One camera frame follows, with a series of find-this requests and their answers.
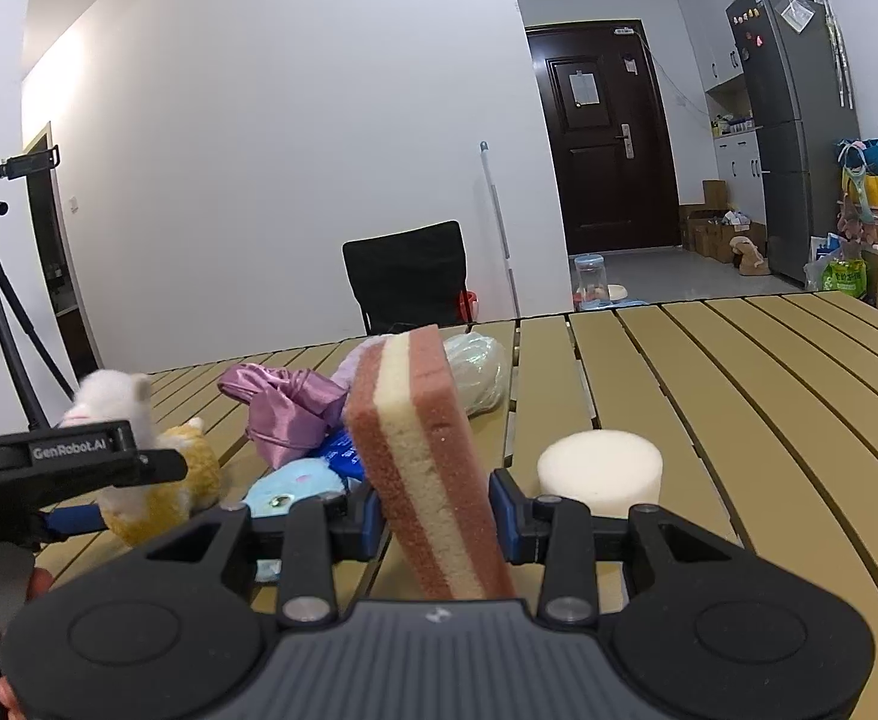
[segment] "white and yellow plush toy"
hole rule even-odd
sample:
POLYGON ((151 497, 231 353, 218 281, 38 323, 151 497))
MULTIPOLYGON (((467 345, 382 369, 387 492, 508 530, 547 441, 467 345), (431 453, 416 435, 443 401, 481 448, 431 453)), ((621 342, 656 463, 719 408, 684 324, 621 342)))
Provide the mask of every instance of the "white and yellow plush toy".
POLYGON ((219 500, 219 460, 202 435, 202 420, 157 435, 152 424, 151 385, 142 374, 97 370, 82 380, 63 427, 127 419, 140 449, 176 449, 185 458, 188 473, 181 482, 133 488, 105 488, 98 495, 101 518, 118 538, 138 546, 186 522, 191 514, 219 500))

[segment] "door lock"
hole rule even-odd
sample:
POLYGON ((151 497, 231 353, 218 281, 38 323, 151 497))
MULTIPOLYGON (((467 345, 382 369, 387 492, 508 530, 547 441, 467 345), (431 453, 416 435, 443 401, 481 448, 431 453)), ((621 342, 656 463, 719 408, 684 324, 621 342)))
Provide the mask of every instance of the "door lock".
POLYGON ((629 128, 628 124, 622 124, 622 134, 616 135, 615 140, 625 143, 626 159, 634 159, 636 157, 636 150, 632 147, 632 129, 629 128))

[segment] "white cabinet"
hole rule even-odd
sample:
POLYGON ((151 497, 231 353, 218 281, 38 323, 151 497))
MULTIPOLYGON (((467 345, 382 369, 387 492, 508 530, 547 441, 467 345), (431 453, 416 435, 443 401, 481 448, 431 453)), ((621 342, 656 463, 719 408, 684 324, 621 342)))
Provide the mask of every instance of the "white cabinet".
POLYGON ((679 0, 706 91, 742 74, 726 8, 735 0, 679 0))
POLYGON ((730 205, 751 220, 764 224, 765 193, 756 134, 741 132, 717 139, 715 158, 719 164, 719 178, 729 188, 730 205))

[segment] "human hand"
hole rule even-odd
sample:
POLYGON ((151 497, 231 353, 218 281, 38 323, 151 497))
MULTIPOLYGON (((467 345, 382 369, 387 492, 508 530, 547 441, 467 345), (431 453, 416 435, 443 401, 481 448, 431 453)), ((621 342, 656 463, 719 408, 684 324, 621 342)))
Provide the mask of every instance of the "human hand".
MULTIPOLYGON (((44 568, 37 568, 32 571, 32 578, 29 579, 29 589, 26 592, 26 600, 32 600, 32 598, 48 592, 54 581, 56 581, 56 578, 44 568)), ((22 713, 22 707, 19 707, 13 689, 5 677, 0 678, 0 704, 8 709, 8 720, 26 720, 25 714, 22 713)))

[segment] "green package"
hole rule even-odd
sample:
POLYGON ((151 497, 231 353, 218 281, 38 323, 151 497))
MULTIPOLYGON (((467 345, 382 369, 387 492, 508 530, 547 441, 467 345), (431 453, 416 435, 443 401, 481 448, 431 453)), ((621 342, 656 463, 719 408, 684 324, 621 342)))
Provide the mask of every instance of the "green package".
POLYGON ((826 292, 842 292, 853 298, 865 294, 865 260, 832 260, 822 274, 822 289, 826 292))

